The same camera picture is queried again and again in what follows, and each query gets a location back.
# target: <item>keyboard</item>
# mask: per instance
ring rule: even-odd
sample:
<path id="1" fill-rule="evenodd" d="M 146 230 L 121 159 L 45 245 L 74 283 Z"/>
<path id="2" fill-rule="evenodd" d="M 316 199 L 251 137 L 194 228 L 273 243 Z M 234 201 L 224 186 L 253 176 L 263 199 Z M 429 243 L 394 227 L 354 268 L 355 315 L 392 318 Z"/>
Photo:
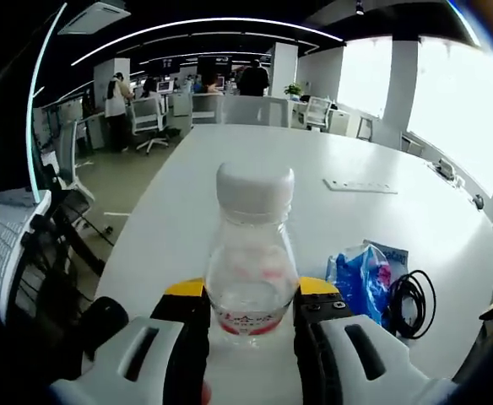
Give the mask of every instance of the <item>keyboard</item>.
<path id="1" fill-rule="evenodd" d="M 51 193 L 42 192 L 41 202 L 35 204 L 22 192 L 13 197 L 12 192 L 0 193 L 0 317 L 6 321 L 8 298 L 19 260 L 24 248 L 21 238 L 32 233 L 30 221 L 37 214 L 44 214 L 50 207 Z"/>

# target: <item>computer monitor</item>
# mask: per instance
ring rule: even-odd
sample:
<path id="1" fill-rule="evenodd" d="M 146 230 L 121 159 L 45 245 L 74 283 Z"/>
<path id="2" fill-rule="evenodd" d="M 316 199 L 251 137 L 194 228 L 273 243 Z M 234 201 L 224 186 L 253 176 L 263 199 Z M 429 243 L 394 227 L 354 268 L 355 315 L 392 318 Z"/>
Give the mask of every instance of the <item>computer monitor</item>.
<path id="1" fill-rule="evenodd" d="M 173 93 L 173 82 L 172 81 L 158 82 L 156 84 L 156 92 L 159 95 L 164 95 L 167 93 Z"/>
<path id="2" fill-rule="evenodd" d="M 224 90 L 224 76 L 219 76 L 216 79 L 216 88 L 218 90 Z"/>

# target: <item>bottle label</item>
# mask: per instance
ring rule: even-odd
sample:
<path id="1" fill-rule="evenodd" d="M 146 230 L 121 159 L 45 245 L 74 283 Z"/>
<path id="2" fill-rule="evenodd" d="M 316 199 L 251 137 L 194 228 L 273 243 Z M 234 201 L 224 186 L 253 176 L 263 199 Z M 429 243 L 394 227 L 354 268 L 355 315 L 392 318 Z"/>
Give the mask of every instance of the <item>bottle label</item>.
<path id="1" fill-rule="evenodd" d="M 229 311 L 223 308 L 214 308 L 217 320 L 222 328 L 234 335 L 263 335 L 276 328 L 286 313 L 288 305 L 270 312 Z"/>

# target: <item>white shirt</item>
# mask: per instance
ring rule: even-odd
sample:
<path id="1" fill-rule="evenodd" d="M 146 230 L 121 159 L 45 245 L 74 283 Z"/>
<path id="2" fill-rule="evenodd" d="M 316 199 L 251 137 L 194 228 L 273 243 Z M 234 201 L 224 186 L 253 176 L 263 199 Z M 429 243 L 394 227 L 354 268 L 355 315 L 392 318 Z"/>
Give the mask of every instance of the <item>white shirt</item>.
<path id="1" fill-rule="evenodd" d="M 121 88 L 119 87 L 119 79 L 113 78 L 112 81 L 115 82 L 115 87 L 113 89 L 113 97 L 110 99 L 106 99 L 106 117 L 120 116 L 127 113 L 125 98 L 122 96 Z"/>

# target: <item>potted plant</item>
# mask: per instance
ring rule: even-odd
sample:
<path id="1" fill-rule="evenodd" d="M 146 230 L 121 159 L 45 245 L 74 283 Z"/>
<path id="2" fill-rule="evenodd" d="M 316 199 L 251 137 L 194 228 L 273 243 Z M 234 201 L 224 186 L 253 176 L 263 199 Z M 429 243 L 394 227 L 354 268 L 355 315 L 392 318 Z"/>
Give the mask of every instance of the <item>potted plant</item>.
<path id="1" fill-rule="evenodd" d="M 299 101 L 302 92 L 303 91 L 301 90 L 300 85 L 297 83 L 292 83 L 284 88 L 284 94 L 288 95 L 290 97 L 290 100 Z"/>

